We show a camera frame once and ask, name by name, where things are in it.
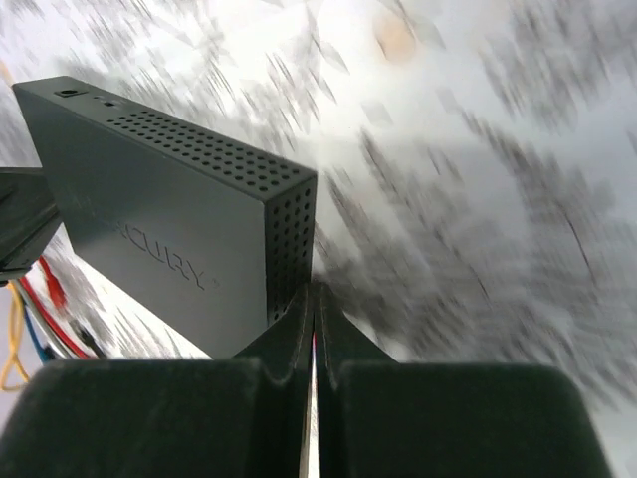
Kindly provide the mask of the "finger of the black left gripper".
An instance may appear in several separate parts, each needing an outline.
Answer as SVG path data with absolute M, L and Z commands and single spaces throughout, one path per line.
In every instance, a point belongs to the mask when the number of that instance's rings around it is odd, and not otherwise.
M 61 225 L 41 167 L 1 168 L 1 278 L 26 275 Z

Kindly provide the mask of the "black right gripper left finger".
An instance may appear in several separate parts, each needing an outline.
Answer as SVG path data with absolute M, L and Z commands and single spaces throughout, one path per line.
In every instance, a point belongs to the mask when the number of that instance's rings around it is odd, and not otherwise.
M 1 437 L 5 477 L 304 477 L 314 317 L 301 288 L 228 359 L 58 360 Z

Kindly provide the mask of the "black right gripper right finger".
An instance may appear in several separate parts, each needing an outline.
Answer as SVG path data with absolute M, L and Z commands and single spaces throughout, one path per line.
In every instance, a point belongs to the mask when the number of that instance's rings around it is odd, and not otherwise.
M 399 362 L 318 286 L 323 477 L 607 477 L 583 400 L 555 368 Z

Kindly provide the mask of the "black network switch box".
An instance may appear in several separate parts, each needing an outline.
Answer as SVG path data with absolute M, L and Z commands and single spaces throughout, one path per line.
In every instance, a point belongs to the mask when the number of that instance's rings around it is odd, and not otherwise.
M 309 281 L 312 169 L 71 77 L 13 92 L 75 253 L 209 357 Z

